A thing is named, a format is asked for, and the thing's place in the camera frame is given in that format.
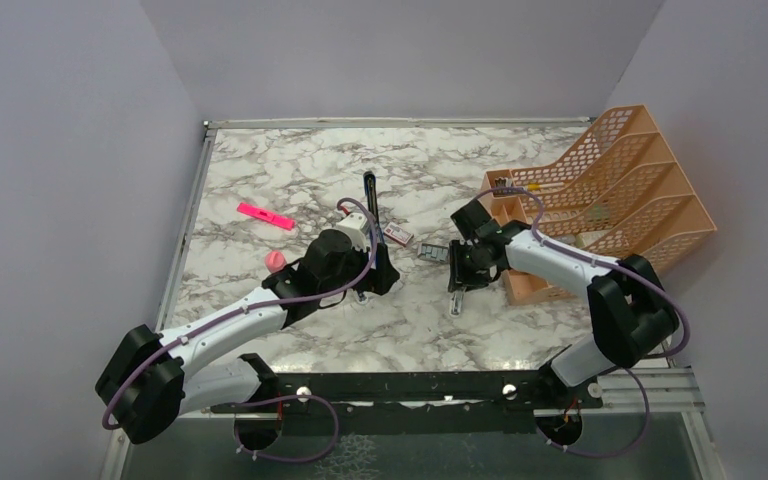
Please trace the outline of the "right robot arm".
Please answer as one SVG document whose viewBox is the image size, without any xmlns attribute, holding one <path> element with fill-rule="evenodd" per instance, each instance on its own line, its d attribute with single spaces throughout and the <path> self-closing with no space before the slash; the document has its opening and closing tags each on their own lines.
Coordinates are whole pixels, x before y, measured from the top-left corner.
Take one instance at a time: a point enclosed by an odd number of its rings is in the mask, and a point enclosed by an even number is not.
<svg viewBox="0 0 768 480">
<path fill-rule="evenodd" d="M 587 301 L 590 335 L 538 371 L 537 393 L 549 406 L 564 405 L 577 386 L 597 375 L 633 367 L 680 325 L 675 306 L 642 256 L 588 253 L 540 233 L 535 223 L 501 225 L 477 199 L 451 219 L 462 238 L 450 245 L 450 290 L 481 289 L 515 270 Z"/>
</svg>

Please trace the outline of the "staple box tray with staples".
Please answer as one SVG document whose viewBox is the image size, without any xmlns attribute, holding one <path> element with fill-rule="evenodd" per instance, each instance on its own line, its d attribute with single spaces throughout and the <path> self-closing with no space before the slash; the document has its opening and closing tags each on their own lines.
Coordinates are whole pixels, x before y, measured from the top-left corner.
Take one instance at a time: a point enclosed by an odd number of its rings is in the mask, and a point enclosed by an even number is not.
<svg viewBox="0 0 768 480">
<path fill-rule="evenodd" d="M 447 263 L 449 252 L 449 247 L 446 245 L 422 242 L 417 249 L 417 258 L 428 262 Z"/>
</svg>

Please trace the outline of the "blue stapler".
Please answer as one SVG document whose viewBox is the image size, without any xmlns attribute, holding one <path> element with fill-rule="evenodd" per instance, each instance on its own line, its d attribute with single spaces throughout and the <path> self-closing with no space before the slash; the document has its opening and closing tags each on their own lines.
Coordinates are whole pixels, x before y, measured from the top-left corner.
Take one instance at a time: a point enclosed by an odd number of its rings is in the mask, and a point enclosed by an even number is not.
<svg viewBox="0 0 768 480">
<path fill-rule="evenodd" d="M 365 196 L 367 200 L 367 210 L 373 216 L 373 222 L 371 223 L 371 225 L 375 230 L 374 238 L 377 241 L 375 268 L 380 269 L 384 264 L 383 254 L 386 252 L 386 244 L 385 244 L 385 241 L 383 240 L 383 234 L 381 233 L 381 229 L 380 229 L 376 177 L 371 170 L 367 170 L 363 174 L 363 185 L 364 185 L 364 191 L 365 191 Z"/>
</svg>

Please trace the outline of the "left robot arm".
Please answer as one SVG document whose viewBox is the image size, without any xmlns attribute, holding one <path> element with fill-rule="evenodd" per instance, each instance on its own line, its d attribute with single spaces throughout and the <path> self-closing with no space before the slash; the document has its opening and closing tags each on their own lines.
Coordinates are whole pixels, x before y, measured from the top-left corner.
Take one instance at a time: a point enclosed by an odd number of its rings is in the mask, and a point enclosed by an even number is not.
<svg viewBox="0 0 768 480">
<path fill-rule="evenodd" d="M 385 244 L 357 247 L 346 233 L 326 229 L 304 256 L 271 267 L 231 305 L 181 327 L 128 331 L 95 385 L 106 406 L 102 425 L 141 444 L 192 411 L 230 403 L 262 410 L 279 391 L 266 362 L 256 354 L 217 359 L 321 310 L 326 298 L 350 290 L 383 296 L 399 278 Z"/>
</svg>

